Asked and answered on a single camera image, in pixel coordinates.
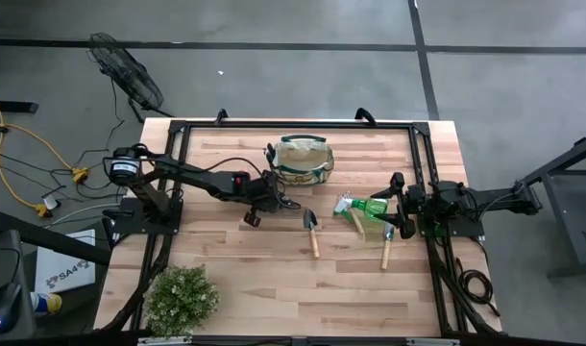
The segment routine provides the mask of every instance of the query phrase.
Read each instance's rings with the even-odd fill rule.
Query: gray floor
[[[586,45],[586,0],[418,0],[418,6],[428,44]],[[414,42],[404,0],[6,0],[0,6],[0,36],[85,38],[99,31],[138,40]],[[376,118],[427,119],[414,53],[132,53],[159,84],[164,108],[178,115],[214,116],[224,107],[235,117],[348,118],[364,107]],[[586,56],[432,54],[429,66],[441,119],[456,123],[473,187],[509,185],[586,136]],[[112,147],[136,142],[141,132],[121,94],[118,114],[128,121]],[[116,123],[110,81],[83,49],[0,48],[0,99],[39,102],[38,114],[7,120],[44,136],[70,161],[103,147]],[[60,167],[17,132],[7,136],[4,152]],[[6,165],[53,185],[47,174]],[[44,192],[18,177],[10,181],[31,201]],[[104,178],[95,171],[90,181]],[[58,215],[84,206],[65,203]],[[0,210],[41,222],[1,182]],[[505,330],[586,342],[586,277],[545,277],[572,260],[550,210],[535,217],[490,213],[484,225]]]

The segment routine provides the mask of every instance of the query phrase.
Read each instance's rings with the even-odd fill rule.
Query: green plant
[[[145,294],[148,328],[158,336],[190,335],[216,311],[218,301],[204,265],[168,267],[155,277]]]

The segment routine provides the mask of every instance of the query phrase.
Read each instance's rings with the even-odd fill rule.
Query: wooden table
[[[141,142],[153,152],[163,152],[169,121],[146,119]],[[453,122],[429,125],[440,179],[466,183]],[[218,312],[197,334],[439,335],[427,249],[419,233],[409,240],[397,237],[388,270],[381,271],[382,243],[364,241],[353,224],[332,216],[338,194],[349,190],[353,197],[367,197],[387,188],[394,171],[404,174],[406,185],[414,184],[405,131],[195,129],[187,162],[206,167],[238,156],[267,168],[262,149],[291,134],[326,137],[335,156],[327,184],[286,190],[315,212],[321,258],[312,258],[299,211],[262,214],[255,229],[242,221],[248,206],[219,202],[184,186],[183,225],[174,237],[169,263],[205,264],[221,293]],[[420,150],[427,167],[421,140]],[[218,169],[245,170],[256,177],[254,169],[240,161]],[[132,235],[113,250],[95,328],[110,322],[134,291],[145,242],[145,235]],[[488,274],[481,250],[470,239],[454,238],[453,251],[464,268]],[[445,296],[455,326],[452,297]],[[487,306],[475,307],[492,327],[501,328]]]

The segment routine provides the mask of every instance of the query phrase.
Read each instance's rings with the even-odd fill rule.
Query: standing fan
[[[129,95],[129,105],[137,121],[143,124],[143,118],[134,105],[134,101],[145,111],[155,111],[165,116],[173,115],[161,111],[163,97],[157,84],[150,78],[146,67],[139,63],[118,42],[108,34],[90,35],[90,53],[99,64],[101,73],[110,77]]]

